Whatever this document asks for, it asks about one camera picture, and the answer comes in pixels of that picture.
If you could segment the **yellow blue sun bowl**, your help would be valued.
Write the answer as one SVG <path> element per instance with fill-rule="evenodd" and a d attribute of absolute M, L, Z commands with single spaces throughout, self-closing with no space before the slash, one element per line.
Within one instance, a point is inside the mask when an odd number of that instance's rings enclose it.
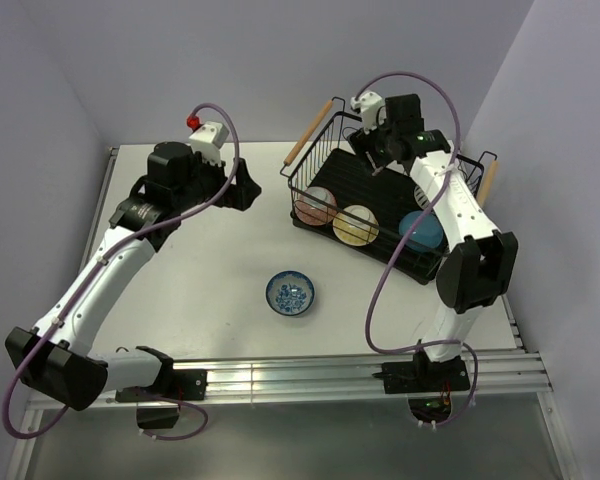
<path fill-rule="evenodd" d="M 379 234 L 374 213 L 363 205 L 350 205 L 332 221 L 333 232 L 346 245 L 364 247 L 373 243 Z"/>

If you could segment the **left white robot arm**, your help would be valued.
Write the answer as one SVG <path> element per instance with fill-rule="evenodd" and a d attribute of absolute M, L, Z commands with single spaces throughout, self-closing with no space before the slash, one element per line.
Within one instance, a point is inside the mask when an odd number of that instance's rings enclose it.
<path fill-rule="evenodd" d="M 173 359 L 138 346 L 105 356 L 93 353 L 104 320 L 135 275 L 199 205 L 247 210 L 261 187 L 246 161 L 230 171 L 208 163 L 199 147 L 157 144 L 145 175 L 118 204 L 97 251 L 57 304 L 34 327 L 16 327 L 5 346 L 22 383 L 82 411 L 100 394 L 140 388 L 163 399 L 175 386 Z"/>

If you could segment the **plain blue bowl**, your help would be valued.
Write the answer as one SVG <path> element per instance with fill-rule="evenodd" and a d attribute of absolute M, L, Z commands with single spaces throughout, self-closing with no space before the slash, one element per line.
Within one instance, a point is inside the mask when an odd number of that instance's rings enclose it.
<path fill-rule="evenodd" d="M 398 232 L 403 236 L 422 214 L 421 210 L 411 211 L 400 221 Z M 425 216 L 420 224 L 414 229 L 406 246 L 418 253 L 428 253 L 438 248 L 444 239 L 443 228 L 433 214 Z"/>

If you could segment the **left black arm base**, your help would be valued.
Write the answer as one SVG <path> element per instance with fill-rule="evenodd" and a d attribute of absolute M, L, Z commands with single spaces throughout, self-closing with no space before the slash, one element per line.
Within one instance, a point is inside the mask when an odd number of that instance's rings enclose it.
<path fill-rule="evenodd" d="M 131 387 L 115 392 L 117 403 L 142 403 L 159 401 L 170 407 L 137 407 L 136 424 L 143 434 L 157 438 L 178 440 L 201 433 L 208 425 L 209 415 L 197 401 L 205 399 L 208 385 L 208 372 L 205 369 L 176 369 L 165 384 L 157 387 Z M 191 434 L 166 436 L 161 430 L 174 428 L 184 418 L 186 411 L 195 411 L 202 417 L 201 425 Z"/>

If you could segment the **white blue floral bowl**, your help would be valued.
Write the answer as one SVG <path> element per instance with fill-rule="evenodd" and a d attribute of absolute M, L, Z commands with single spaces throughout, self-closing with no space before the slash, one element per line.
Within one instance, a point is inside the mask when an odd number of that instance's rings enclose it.
<path fill-rule="evenodd" d="M 311 279 L 295 270 L 275 274 L 265 288 L 268 306 L 286 317 L 305 314 L 312 307 L 315 298 L 315 287 Z"/>

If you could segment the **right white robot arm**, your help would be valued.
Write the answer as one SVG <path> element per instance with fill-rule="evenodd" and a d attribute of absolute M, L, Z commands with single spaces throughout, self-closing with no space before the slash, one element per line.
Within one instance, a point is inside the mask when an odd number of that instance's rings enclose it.
<path fill-rule="evenodd" d="M 452 155 L 454 143 L 428 130 L 415 94 L 383 98 L 365 91 L 351 100 L 362 127 L 352 144 L 373 173 L 399 163 L 425 195 L 449 255 L 436 276 L 440 306 L 421 342 L 426 357 L 413 365 L 415 383 L 432 390 L 448 374 L 444 362 L 459 356 L 476 319 L 508 290 L 518 251 L 511 232 L 501 232 L 469 189 Z"/>

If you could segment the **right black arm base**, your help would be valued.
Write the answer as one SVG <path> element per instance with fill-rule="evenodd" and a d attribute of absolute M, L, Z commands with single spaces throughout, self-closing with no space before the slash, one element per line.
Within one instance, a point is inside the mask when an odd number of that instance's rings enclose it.
<path fill-rule="evenodd" d="M 410 361 L 383 363 L 373 377 L 383 382 L 388 395 L 430 394 L 408 401 L 411 413 L 423 422 L 448 420 L 452 414 L 451 394 L 470 390 L 469 374 L 460 356 L 432 362 L 424 352 L 416 352 Z"/>

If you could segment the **white blue-striped bowl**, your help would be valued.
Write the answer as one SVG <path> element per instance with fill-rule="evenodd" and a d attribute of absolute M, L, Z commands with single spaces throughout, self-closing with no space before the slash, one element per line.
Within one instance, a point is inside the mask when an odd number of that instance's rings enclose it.
<path fill-rule="evenodd" d="M 430 206 L 429 198 L 418 185 L 414 187 L 413 195 L 416 204 L 421 210 L 426 210 Z"/>

